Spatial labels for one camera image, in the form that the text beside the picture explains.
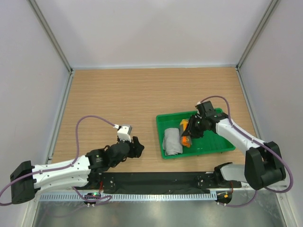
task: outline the metal frame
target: metal frame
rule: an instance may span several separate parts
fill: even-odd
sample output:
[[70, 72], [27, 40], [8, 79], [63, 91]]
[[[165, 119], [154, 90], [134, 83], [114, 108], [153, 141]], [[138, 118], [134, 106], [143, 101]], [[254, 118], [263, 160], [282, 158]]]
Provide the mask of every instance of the metal frame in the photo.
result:
[[[57, 51], [58, 55], [60, 56], [61, 60], [63, 61], [65, 67], [67, 68], [67, 70], [70, 73], [70, 76], [67, 80], [67, 84], [66, 84], [66, 87], [65, 87], [65, 92], [64, 92], [64, 95], [62, 97], [62, 102], [61, 102], [61, 105], [60, 105], [60, 109], [59, 109], [58, 116], [57, 116], [57, 119], [56, 119], [56, 124], [55, 124], [53, 134], [52, 134], [52, 139], [51, 139], [51, 142], [48, 146], [48, 155], [47, 155], [46, 163], [50, 163], [52, 161], [54, 147], [55, 147], [55, 144], [56, 144], [56, 141], [57, 141], [57, 138], [58, 138], [59, 128], [60, 128], [60, 125], [61, 125], [61, 122], [62, 122], [62, 118], [63, 118], [66, 102], [67, 102], [67, 99], [68, 99], [69, 91], [70, 91], [70, 88], [71, 88], [71, 83], [72, 83], [72, 79], [73, 79], [73, 76], [74, 76], [74, 72], [73, 72], [73, 69], [70, 66], [68, 60], [66, 59], [60, 45], [58, 44], [52, 30], [50, 29], [45, 17], [43, 16], [36, 0], [27, 0], [27, 1], [28, 1], [29, 5], [31, 6], [31, 8], [33, 9], [33, 12], [37, 16], [39, 22], [41, 23], [41, 26], [43, 27], [45, 33], [49, 37], [49, 39], [50, 39], [52, 45], [54, 46], [55, 50]], [[258, 123], [256, 121], [256, 118], [254, 116], [254, 111], [253, 111], [252, 106], [250, 104], [251, 103], [250, 102], [250, 97], [247, 94], [246, 89], [245, 89], [245, 85], [243, 84], [243, 81], [242, 81], [241, 67], [244, 64], [247, 56], [249, 55], [251, 49], [254, 46], [254, 44], [257, 42], [258, 38], [260, 37], [262, 31], [266, 27], [267, 22], [269, 21], [270, 17], [272, 16], [275, 9], [277, 8], [279, 2], [280, 2], [280, 0], [271, 0], [271, 2], [269, 4], [269, 6], [267, 7], [262, 19], [260, 20], [260, 22], [258, 24], [253, 36], [251, 37], [249, 43], [247, 44], [247, 46], [245, 48], [245, 51], [243, 52], [243, 54], [242, 54], [242, 56], [239, 60], [239, 63], [235, 66], [235, 69], [236, 69], [237, 75], [238, 75], [238, 79], [239, 79], [239, 82], [240, 82], [240, 85], [241, 85], [241, 88], [242, 88], [242, 91], [243, 91], [243, 95], [244, 95], [244, 98], [245, 98], [245, 101], [246, 101], [246, 104], [247, 104], [247, 107], [248, 107], [248, 110], [249, 110], [249, 113], [250, 113], [250, 117], [252, 119], [252, 123], [253, 123], [254, 129], [255, 129], [256, 135], [259, 138], [262, 138], [262, 135], [261, 135], [261, 132], [259, 130], [259, 126], [258, 126]], [[168, 66], [162, 66], [162, 67], [161, 66], [149, 66], [149, 67], [137, 67], [137, 68], [167, 68], [167, 67]], [[174, 67], [174, 68], [191, 68], [191, 67], [198, 67], [198, 66], [192, 66], [192, 65], [186, 66], [186, 65], [184, 65], [184, 66], [179, 66], [179, 67], [178, 66], [171, 66], [171, 67]], [[201, 65], [200, 67], [209, 67], [209, 66], [208, 65]], [[288, 226], [297, 226], [294, 215], [293, 215], [293, 212], [291, 210], [291, 206], [290, 206], [289, 201], [287, 199], [287, 195], [282, 194], [282, 195], [277, 195], [277, 197], [278, 197], [279, 204], [280, 204], [280, 207], [282, 209], [282, 213], [284, 215], [284, 218], [285, 218], [285, 221], [286, 221], [287, 225]], [[24, 220], [23, 220], [23, 226], [24, 227], [25, 226], [31, 226], [33, 224], [35, 211], [36, 211], [37, 204], [38, 204], [37, 201], [39, 200], [39, 198], [40, 198], [40, 196], [35, 198], [34, 200], [32, 200], [29, 203], [28, 208], [27, 208], [27, 212], [26, 212], [26, 214], [24, 216]]]

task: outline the orange object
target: orange object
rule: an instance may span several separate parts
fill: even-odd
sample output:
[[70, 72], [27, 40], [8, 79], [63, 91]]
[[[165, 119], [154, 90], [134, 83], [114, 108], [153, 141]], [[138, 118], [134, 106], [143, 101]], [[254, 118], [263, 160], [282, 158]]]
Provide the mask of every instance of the orange object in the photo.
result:
[[185, 119], [183, 119], [180, 123], [180, 143], [183, 146], [186, 146], [189, 148], [192, 144], [190, 136], [181, 136], [182, 133], [185, 131], [187, 125], [188, 125], [188, 120], [185, 120]]

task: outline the gray floor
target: gray floor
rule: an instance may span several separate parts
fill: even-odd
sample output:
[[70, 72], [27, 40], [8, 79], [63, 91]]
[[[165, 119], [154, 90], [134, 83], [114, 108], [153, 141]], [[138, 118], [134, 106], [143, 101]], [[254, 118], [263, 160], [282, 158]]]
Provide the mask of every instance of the gray floor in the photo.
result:
[[[244, 203], [252, 195], [253, 192], [234, 191], [231, 204]], [[53, 217], [70, 212], [65, 218]], [[113, 202], [94, 208], [87, 208], [82, 202], [39, 202], [33, 226], [285, 227], [286, 224], [276, 195], [262, 191], [244, 208], [223, 207], [215, 201]]]

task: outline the gray towel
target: gray towel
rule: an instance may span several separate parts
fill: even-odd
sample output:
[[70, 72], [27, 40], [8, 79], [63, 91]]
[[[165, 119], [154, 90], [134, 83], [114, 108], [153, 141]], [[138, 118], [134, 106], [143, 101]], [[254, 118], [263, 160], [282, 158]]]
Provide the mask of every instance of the gray towel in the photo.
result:
[[169, 128], [164, 131], [164, 139], [162, 143], [165, 155], [182, 154], [182, 145], [180, 143], [180, 132], [178, 128]]

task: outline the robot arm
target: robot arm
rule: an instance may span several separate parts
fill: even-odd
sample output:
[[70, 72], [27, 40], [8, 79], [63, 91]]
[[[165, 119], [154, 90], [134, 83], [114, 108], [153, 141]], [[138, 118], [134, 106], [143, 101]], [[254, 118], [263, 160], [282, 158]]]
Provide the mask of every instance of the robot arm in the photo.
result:
[[14, 181], [24, 175], [35, 173], [29, 177], [19, 180], [11, 186], [11, 197], [13, 204], [27, 202], [35, 197], [36, 193], [69, 187], [83, 187], [93, 183], [95, 179], [107, 171], [110, 167], [117, 166], [126, 161], [128, 157], [140, 157], [144, 146], [139, 143], [137, 137], [131, 139], [130, 125], [115, 125], [118, 129], [118, 142], [105, 148], [95, 149], [86, 155], [77, 158], [70, 167], [73, 160], [49, 164], [31, 165], [31, 161], [23, 162], [11, 174], [10, 181]]
[[276, 143], [265, 143], [250, 135], [229, 119], [227, 114], [217, 113], [210, 101], [197, 103], [196, 108], [198, 112], [191, 116], [182, 136], [200, 138], [205, 130], [212, 130], [226, 138], [245, 155], [245, 165], [225, 163], [215, 168], [221, 181], [246, 182], [255, 190], [259, 190], [285, 179], [286, 173], [281, 162], [260, 146], [267, 146], [281, 157]]

